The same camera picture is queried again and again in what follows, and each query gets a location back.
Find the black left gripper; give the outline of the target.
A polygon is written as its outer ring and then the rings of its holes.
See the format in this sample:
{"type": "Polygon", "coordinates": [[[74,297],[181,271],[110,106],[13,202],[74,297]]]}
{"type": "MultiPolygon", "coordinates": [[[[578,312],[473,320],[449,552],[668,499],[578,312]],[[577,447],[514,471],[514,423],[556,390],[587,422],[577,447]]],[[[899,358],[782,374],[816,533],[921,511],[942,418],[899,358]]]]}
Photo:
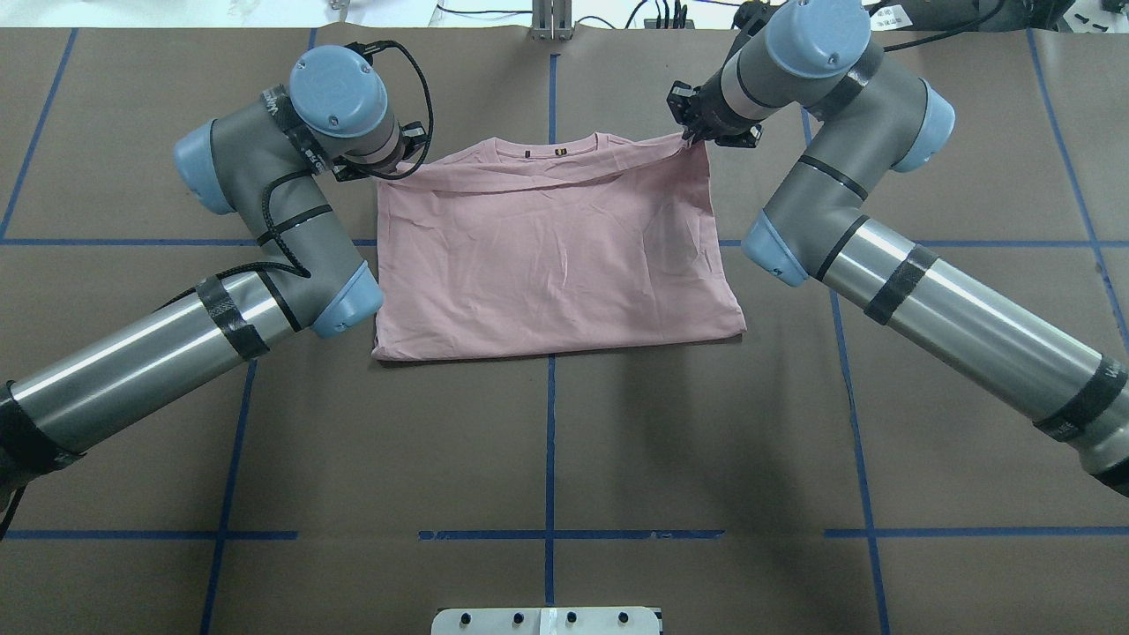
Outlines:
{"type": "Polygon", "coordinates": [[[338,182],[360,179],[400,180],[410,169],[400,172],[400,164],[429,147],[429,132],[422,123],[409,123],[393,132],[386,142],[371,149],[355,149],[333,160],[338,182]]]}

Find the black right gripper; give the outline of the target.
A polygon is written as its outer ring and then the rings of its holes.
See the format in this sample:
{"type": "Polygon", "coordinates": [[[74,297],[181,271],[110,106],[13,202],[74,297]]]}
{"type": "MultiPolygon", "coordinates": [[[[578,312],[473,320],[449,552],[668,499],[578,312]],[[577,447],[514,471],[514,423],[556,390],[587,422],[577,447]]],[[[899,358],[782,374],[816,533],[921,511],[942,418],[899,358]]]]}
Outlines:
{"type": "Polygon", "coordinates": [[[666,97],[675,123],[683,128],[682,140],[690,143],[714,141],[719,147],[758,148],[762,125],[739,116],[723,98],[721,85],[701,86],[674,81],[666,97]]]}

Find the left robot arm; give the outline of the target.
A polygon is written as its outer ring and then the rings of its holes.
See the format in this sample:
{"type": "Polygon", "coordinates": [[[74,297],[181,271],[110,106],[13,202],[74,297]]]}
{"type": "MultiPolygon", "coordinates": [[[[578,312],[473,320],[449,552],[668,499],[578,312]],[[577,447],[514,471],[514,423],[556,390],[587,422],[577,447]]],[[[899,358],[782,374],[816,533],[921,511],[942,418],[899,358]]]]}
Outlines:
{"type": "Polygon", "coordinates": [[[400,123],[375,56],[399,41],[320,45],[288,81],[175,145],[186,189],[236,214],[259,256],[198,278],[152,313],[3,384],[3,510],[26,487],[226,371],[310,331],[333,338],[384,295],[316,177],[396,181],[427,156],[434,118],[400,123]]]}

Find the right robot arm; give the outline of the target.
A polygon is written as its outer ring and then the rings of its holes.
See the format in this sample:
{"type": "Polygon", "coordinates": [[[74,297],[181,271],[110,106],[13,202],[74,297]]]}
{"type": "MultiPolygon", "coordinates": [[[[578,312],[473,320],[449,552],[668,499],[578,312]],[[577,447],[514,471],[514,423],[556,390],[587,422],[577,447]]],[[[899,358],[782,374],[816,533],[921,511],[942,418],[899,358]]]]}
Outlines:
{"type": "Polygon", "coordinates": [[[1126,306],[1038,31],[898,41],[857,1],[788,1],[667,101],[730,147],[802,108],[809,139],[754,205],[745,256],[823,284],[1126,495],[1126,306]]]}

